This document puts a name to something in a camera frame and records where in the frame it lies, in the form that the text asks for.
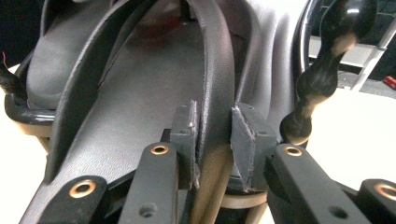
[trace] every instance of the black leather surface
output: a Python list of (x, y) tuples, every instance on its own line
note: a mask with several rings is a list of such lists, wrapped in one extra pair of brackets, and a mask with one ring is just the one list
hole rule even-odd
[[(177, 106), (190, 99), (201, 102), (205, 55), (200, 27), (177, 22), (177, 5), (164, 2), (153, 9), (162, 17), (143, 19), (121, 48), (62, 169), (50, 184), (40, 186), (22, 223), (35, 222), (70, 179), (90, 174), (110, 183), (134, 170), (142, 150), (172, 126)], [(65, 133), (59, 130), (60, 137)]]
[[(65, 2), (69, 2), (67, 7), (54, 15), (48, 31), (35, 46), (26, 86), (32, 108), (56, 109), (78, 55), (109, 9), (108, 0)], [(53, 13), (49, 10), (52, 8), (46, 7), (44, 15)]]
[(235, 101), (247, 102), (262, 61), (262, 31), (257, 15), (245, 0), (217, 0), (227, 21), (235, 63)]
[(201, 177), (191, 223), (212, 223), (233, 167), (230, 149), (233, 47), (227, 22), (217, 3), (212, 0), (190, 0), (189, 3), (202, 27), (205, 43), (204, 100), (198, 145)]
[[(22, 223), (37, 221), (50, 198), (72, 178), (99, 175), (111, 182), (135, 169), (144, 147), (161, 138), (163, 129), (172, 124), (176, 107), (190, 99), (202, 107), (198, 146), (202, 190), (196, 194), (198, 203), (192, 216), (196, 223), (214, 221), (233, 166), (229, 146), (235, 95), (232, 41), (220, 7), (213, 0), (190, 1), (201, 31), (196, 23), (182, 25), (169, 17), (178, 1), (165, 3), (159, 1), (152, 10), (168, 19), (144, 18), (125, 44), (117, 37), (125, 27), (114, 26), (110, 20), (103, 21), (106, 29), (92, 37), (94, 45), (84, 49), (85, 56), (66, 85), (51, 139), (52, 147), (62, 152), (58, 157), (49, 156), (49, 166), (60, 167), (64, 157), (65, 161), (59, 174), (46, 173), (46, 182)], [(265, 56), (258, 62), (263, 67), (251, 101), (265, 117), (270, 114), (268, 120), (277, 130), (283, 115), (292, 108), (291, 49), (298, 16), (279, 12), (279, 7), (262, 7), (254, 8), (265, 37)], [(234, 35), (244, 31), (230, 29)], [(244, 38), (239, 43), (245, 45), (240, 52), (248, 52), (249, 35), (241, 33), (238, 37)], [(108, 46), (117, 38), (115, 46), (120, 51)], [(101, 53), (115, 60), (106, 63), (98, 59)]]
[(262, 67), (248, 104), (260, 110), (280, 139), (280, 121), (294, 105), (294, 36), (309, 0), (247, 1), (263, 32)]

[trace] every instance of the black handle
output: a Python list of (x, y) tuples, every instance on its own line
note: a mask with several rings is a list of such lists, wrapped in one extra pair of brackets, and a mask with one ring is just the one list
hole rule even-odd
[(280, 124), (284, 142), (301, 145), (308, 140), (315, 106), (335, 92), (342, 57), (368, 33), (375, 15), (375, 0), (336, 0), (326, 11), (320, 25), (318, 57), (298, 79), (299, 101)]

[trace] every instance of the white surface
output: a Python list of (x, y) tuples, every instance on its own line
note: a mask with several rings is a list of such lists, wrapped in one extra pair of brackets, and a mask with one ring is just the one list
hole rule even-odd
[(367, 178), (396, 183), (396, 100), (337, 89), (317, 106), (307, 147), (334, 180), (359, 189)]
[(19, 223), (44, 176), (46, 152), (33, 136), (24, 135), (4, 110), (0, 89), (1, 223)]
[[(320, 37), (311, 36), (309, 40), (309, 57), (317, 58), (320, 50)], [(357, 44), (353, 49), (350, 49), (341, 60), (341, 63), (357, 67), (363, 67), (369, 58), (371, 52), (375, 49), (372, 45)]]

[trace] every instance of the screw hole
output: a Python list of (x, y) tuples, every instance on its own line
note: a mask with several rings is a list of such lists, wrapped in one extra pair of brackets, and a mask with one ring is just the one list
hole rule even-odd
[(76, 188), (77, 192), (85, 192), (90, 188), (90, 186), (88, 184), (83, 184), (79, 187)]
[(157, 206), (154, 203), (147, 203), (140, 208), (139, 215), (141, 217), (152, 217), (155, 215), (156, 211)]
[(382, 196), (396, 201), (396, 188), (386, 184), (377, 184), (375, 190)]
[(162, 155), (165, 154), (166, 152), (168, 152), (168, 147), (166, 146), (157, 146), (151, 150), (151, 153), (155, 155)]
[(331, 206), (329, 207), (330, 213), (332, 213), (333, 216), (341, 218), (341, 219), (346, 219), (347, 218), (347, 213), (344, 211), (344, 209), (337, 207), (337, 206)]
[(83, 198), (90, 195), (96, 188), (96, 184), (90, 179), (83, 180), (75, 184), (69, 191), (72, 198)]
[(303, 152), (300, 149), (295, 148), (295, 147), (286, 147), (285, 151), (290, 156), (301, 156), (301, 155), (303, 155)]

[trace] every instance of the red wire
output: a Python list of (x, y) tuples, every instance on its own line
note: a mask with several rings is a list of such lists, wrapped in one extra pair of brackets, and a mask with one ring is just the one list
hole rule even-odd
[(3, 53), (3, 64), (8, 69), (8, 66), (6, 64), (6, 54), (3, 51), (1, 51), (1, 52)]

